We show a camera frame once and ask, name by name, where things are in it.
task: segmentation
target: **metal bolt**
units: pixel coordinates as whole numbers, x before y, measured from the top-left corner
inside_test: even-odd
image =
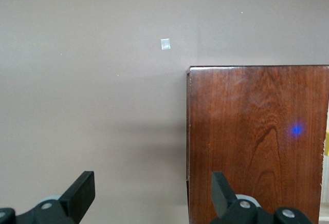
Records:
[[[52,206],[52,204],[50,202],[48,202],[48,203],[45,203],[44,205],[42,205],[41,209],[46,210],[46,209],[49,209],[51,206]]]
[[[250,203],[248,203],[247,201],[241,201],[240,206],[245,209],[249,209],[251,207]]]
[[[291,210],[283,210],[282,214],[288,218],[294,218],[295,214]]]

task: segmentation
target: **yellow object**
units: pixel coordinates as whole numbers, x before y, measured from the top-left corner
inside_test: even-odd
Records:
[[[324,154],[329,156],[329,130],[327,130],[327,133],[325,134]]]

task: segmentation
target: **beige wall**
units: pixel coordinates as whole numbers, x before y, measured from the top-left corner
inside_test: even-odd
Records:
[[[188,223],[185,71],[327,64],[328,7],[0,0],[1,207],[25,212],[94,170],[97,196],[82,223]]]

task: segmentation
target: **wooden cabinet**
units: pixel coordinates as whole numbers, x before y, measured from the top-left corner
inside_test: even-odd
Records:
[[[191,67],[187,92],[190,223],[216,216],[213,171],[266,211],[294,207],[317,223],[329,67]]]

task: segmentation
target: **white square sticker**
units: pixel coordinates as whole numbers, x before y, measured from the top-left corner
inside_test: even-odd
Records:
[[[169,40],[169,38],[161,39],[161,48],[162,48],[162,50],[170,49],[170,40]]]

